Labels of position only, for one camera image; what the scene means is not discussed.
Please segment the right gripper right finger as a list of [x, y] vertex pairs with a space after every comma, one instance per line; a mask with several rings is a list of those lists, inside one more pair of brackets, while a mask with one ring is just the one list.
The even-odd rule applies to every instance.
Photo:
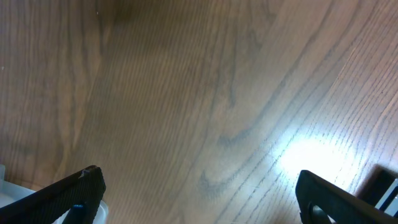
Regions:
[[357, 197], [302, 170], [295, 195], [302, 223], [397, 223], [397, 176], [387, 170], [375, 171]]

